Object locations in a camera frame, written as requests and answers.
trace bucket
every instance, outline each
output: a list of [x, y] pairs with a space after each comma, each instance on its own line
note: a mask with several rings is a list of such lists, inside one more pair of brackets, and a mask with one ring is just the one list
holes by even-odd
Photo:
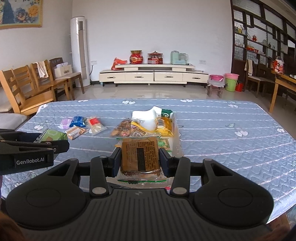
[[237, 86], [235, 87], [235, 90], [238, 92], [242, 92], [244, 84], [243, 83], [238, 83]]
[[234, 92], [236, 86], [237, 86], [237, 81], [236, 80], [226, 78], [226, 81], [225, 81], [225, 89], [227, 91]]
[[237, 80], [239, 78], [239, 74], [230, 74], [230, 73], [227, 73], [227, 74], [225, 74], [225, 78], [232, 79], [232, 80]]
[[218, 75], [218, 74], [211, 74], [210, 75], [210, 80], [215, 80], [215, 81], [223, 81], [224, 76]]

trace blue snack package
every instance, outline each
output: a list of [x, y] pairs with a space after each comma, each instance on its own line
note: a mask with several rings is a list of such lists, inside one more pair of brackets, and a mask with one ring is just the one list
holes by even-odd
[[84, 124], [84, 117], [82, 116], [74, 116], [73, 120], [71, 122], [71, 124], [69, 125], [69, 127], [73, 127], [73, 126], [78, 126], [78, 127], [86, 127], [86, 125]]

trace pink bucket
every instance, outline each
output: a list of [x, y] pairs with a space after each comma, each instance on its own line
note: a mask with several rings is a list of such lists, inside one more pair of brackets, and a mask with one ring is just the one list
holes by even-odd
[[211, 79], [211, 80], [215, 80], [215, 81], [223, 81], [224, 76], [222, 76], [222, 75], [217, 75], [217, 74], [211, 74], [211, 75], [210, 75], [210, 79]]
[[228, 74], [225, 74], [225, 78], [232, 79], [232, 80], [238, 80], [239, 74], [230, 74], [230, 73], [228, 73]]

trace wooden table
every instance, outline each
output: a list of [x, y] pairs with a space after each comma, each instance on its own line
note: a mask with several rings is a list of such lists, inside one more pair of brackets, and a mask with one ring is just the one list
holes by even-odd
[[276, 75], [276, 79], [275, 79], [276, 84], [274, 86], [274, 94], [272, 96], [272, 101], [271, 101], [271, 105], [269, 108], [270, 113], [272, 113], [274, 110], [274, 104], [276, 102], [276, 95], [277, 95], [279, 85], [284, 86], [284, 87], [296, 92], [296, 80], [295, 79], [293, 79], [287, 75], [274, 72], [273, 70], [271, 71], [271, 73]]

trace framed painting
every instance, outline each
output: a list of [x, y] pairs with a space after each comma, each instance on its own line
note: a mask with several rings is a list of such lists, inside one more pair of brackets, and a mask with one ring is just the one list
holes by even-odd
[[41, 25], [42, 0], [0, 0], [0, 29]]

